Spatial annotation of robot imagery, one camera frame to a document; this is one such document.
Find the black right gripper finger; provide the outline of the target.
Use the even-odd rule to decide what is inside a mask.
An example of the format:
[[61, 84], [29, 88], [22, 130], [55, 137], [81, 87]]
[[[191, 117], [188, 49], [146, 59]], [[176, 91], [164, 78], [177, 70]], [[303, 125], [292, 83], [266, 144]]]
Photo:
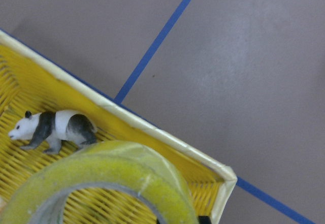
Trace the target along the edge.
[[211, 224], [211, 219], [209, 216], [206, 216], [206, 215], [200, 215], [198, 216], [198, 221], [199, 221], [199, 224]]

